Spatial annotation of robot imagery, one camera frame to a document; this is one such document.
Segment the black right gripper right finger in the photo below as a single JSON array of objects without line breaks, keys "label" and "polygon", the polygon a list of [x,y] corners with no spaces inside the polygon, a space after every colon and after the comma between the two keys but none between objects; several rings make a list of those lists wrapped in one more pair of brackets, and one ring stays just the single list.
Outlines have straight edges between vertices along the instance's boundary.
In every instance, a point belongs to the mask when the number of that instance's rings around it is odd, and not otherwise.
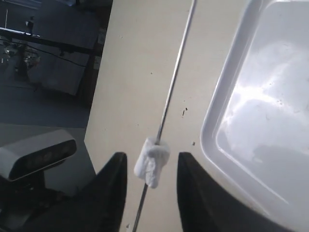
[{"label": "black right gripper right finger", "polygon": [[176,193],[184,232],[295,232],[297,216],[277,191],[232,158],[211,166],[220,185],[189,152],[178,155]]}]

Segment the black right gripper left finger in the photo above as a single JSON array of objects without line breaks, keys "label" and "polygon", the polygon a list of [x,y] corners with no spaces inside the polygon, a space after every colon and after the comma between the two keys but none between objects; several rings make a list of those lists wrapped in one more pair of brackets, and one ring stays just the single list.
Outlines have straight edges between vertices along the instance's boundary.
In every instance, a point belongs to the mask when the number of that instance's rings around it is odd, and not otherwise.
[{"label": "black right gripper left finger", "polygon": [[55,212],[50,232],[117,232],[127,193],[127,155],[116,152],[96,177]]}]

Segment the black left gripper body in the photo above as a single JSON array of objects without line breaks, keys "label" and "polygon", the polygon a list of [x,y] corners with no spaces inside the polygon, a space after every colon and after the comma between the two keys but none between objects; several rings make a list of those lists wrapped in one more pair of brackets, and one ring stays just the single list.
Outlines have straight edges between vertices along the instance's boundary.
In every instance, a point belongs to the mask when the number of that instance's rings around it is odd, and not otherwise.
[{"label": "black left gripper body", "polygon": [[73,197],[47,188],[45,179],[0,180],[2,232],[89,232],[95,211],[97,180],[92,179]]}]

